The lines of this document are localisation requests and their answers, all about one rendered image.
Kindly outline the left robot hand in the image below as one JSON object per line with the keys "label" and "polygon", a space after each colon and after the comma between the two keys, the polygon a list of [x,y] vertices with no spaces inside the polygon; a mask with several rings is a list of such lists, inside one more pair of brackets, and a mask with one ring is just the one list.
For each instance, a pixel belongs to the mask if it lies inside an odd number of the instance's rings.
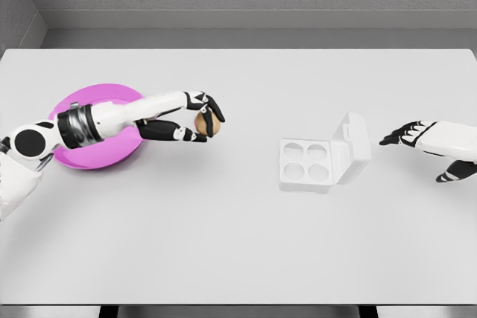
{"label": "left robot hand", "polygon": [[[198,112],[206,123],[206,133],[200,134],[173,121],[163,121],[161,116],[188,109]],[[125,106],[128,118],[139,130],[143,139],[155,141],[206,142],[214,136],[213,116],[221,122],[225,117],[215,99],[202,91],[174,91],[143,98]]]}

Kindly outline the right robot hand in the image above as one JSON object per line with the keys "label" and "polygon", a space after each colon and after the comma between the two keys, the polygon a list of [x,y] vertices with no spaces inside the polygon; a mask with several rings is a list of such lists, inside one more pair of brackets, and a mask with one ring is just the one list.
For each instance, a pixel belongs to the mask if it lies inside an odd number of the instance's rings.
{"label": "right robot hand", "polygon": [[412,121],[392,131],[379,144],[402,144],[452,159],[451,165],[436,177],[439,183],[477,174],[477,127],[449,121]]}

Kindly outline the white egg box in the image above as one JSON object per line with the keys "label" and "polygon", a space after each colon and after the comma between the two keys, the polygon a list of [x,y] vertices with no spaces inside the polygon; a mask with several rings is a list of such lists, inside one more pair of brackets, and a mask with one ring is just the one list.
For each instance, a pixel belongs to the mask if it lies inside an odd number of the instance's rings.
{"label": "white egg box", "polygon": [[330,140],[280,140],[279,189],[325,194],[352,182],[371,158],[366,122],[348,112]]}

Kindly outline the pink plate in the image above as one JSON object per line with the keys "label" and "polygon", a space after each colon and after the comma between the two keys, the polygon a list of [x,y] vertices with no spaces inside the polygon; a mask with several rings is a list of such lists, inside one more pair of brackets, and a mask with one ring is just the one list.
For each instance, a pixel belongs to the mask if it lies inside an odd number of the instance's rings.
{"label": "pink plate", "polygon": [[[114,104],[127,104],[142,98],[135,89],[114,83],[101,83],[87,86],[73,92],[61,100],[48,116],[67,110],[70,104],[99,104],[111,101]],[[139,148],[143,139],[135,127],[126,127],[117,136],[105,139],[99,144],[74,150],[59,147],[54,152],[54,159],[69,168],[94,170],[120,163]]]}

